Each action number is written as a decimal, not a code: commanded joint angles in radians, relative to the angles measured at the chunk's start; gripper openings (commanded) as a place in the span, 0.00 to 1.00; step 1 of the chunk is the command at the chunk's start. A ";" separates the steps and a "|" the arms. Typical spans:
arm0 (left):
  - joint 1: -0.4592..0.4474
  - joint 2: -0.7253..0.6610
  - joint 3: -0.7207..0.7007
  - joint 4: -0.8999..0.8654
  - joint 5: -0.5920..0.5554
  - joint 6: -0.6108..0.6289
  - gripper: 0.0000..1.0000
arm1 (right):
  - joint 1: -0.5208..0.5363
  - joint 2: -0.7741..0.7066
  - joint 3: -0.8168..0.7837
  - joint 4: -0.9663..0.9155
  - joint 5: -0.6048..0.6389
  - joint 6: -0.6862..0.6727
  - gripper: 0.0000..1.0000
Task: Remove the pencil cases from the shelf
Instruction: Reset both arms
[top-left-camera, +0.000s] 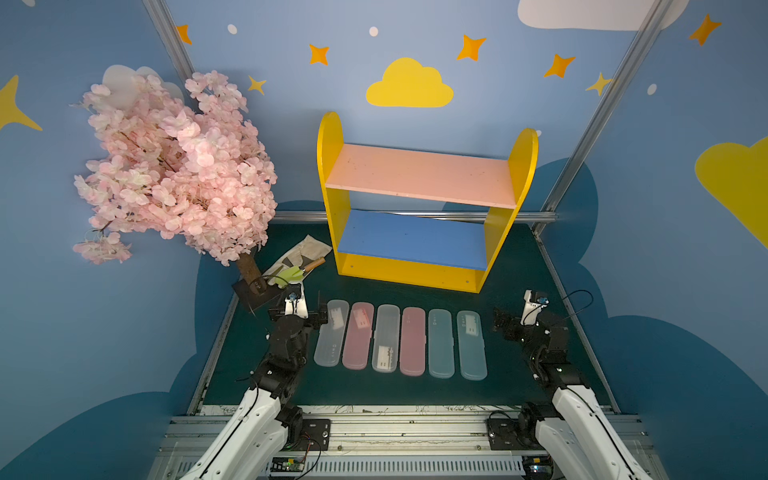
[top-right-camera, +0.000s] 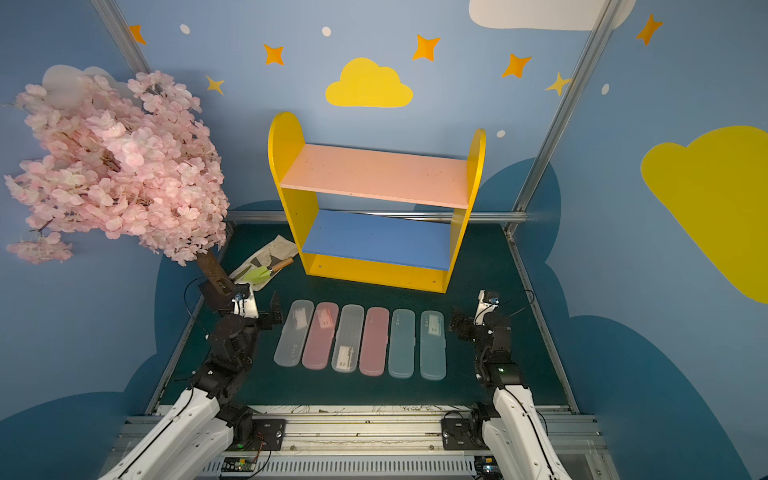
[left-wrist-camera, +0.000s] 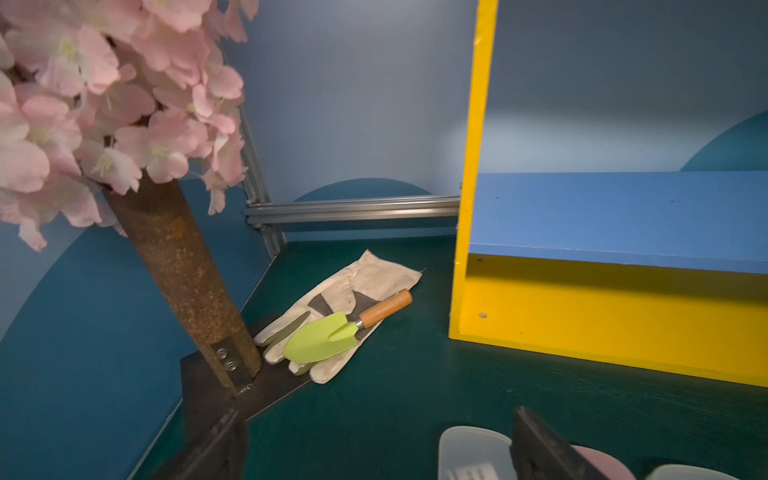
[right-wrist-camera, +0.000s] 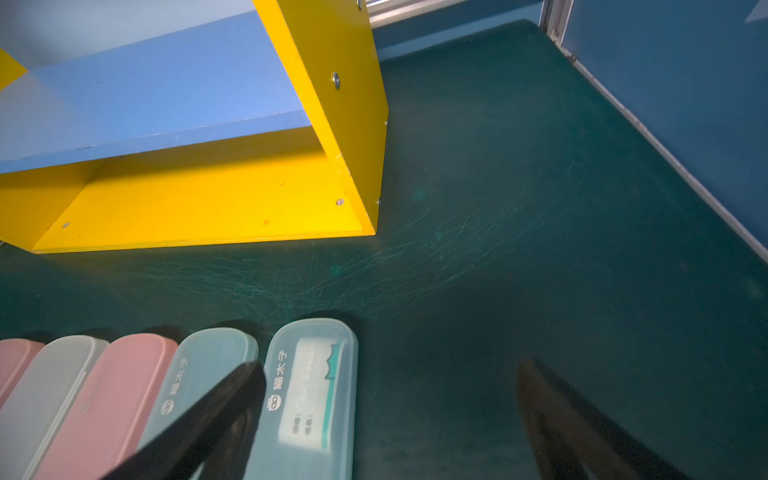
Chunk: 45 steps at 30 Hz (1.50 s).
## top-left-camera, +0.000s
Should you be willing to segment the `clear white pencil case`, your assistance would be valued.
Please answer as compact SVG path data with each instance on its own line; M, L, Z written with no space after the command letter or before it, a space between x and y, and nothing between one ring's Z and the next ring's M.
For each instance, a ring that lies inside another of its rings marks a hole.
M319 329L314 361L321 367L334 367L341 358L350 305L345 300L327 303L327 322Z

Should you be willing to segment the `teal pencil case with label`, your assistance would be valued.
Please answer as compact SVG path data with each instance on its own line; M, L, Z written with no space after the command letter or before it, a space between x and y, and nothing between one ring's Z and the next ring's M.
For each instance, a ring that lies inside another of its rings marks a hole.
M484 380L488 370L480 315L474 311L459 311L456 320L461 375L467 380Z

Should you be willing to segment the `pink pencil case shelf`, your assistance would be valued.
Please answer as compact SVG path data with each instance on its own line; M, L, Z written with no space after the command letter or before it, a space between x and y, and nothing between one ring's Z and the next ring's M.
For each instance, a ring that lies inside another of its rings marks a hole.
M402 314L399 367L407 376L418 377L426 368L426 313L406 307Z
M370 341L374 319L374 306L356 302L351 306L346 338L342 352L342 364L350 370L363 370L368 364Z

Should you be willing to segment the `green pencil case shelf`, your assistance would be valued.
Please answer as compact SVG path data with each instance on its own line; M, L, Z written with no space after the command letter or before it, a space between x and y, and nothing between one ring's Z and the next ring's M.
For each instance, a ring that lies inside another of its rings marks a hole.
M448 310L428 314L428 369L432 377L449 379L455 373L452 316Z

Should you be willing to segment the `white pencil case with label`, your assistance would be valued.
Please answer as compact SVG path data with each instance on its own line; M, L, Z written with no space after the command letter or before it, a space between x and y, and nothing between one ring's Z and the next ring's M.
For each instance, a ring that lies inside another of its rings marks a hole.
M379 373L392 373L397 369L401 312L398 306L380 305L375 316L372 368Z

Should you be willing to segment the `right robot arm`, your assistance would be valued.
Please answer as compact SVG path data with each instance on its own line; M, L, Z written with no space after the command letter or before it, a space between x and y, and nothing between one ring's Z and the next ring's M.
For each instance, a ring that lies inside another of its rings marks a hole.
M542 309L515 317L493 310L493 329L519 343L544 403L528 402L515 436L547 451L564 479L648 479L603 412L581 370L568 359L568 321Z

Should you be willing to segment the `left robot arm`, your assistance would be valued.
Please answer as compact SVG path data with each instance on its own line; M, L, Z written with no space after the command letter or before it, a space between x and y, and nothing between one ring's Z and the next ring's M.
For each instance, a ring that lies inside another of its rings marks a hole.
M310 334L328 322L328 310L287 305L274 313L268 350L241 402L186 479L255 479L301 437L303 412L290 400L308 363Z

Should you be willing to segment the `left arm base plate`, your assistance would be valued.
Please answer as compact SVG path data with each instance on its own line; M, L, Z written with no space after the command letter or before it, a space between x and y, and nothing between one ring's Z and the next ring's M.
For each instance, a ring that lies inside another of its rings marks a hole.
M332 422L327 418L305 418L289 429L286 451L327 451Z

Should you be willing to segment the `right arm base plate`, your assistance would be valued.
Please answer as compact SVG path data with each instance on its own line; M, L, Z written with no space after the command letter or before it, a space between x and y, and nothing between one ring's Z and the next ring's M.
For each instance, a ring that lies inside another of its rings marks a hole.
M541 449L541 446L536 440L528 436L527 433L519 427L517 419L489 417L486 420L486 430L488 442L492 451Z

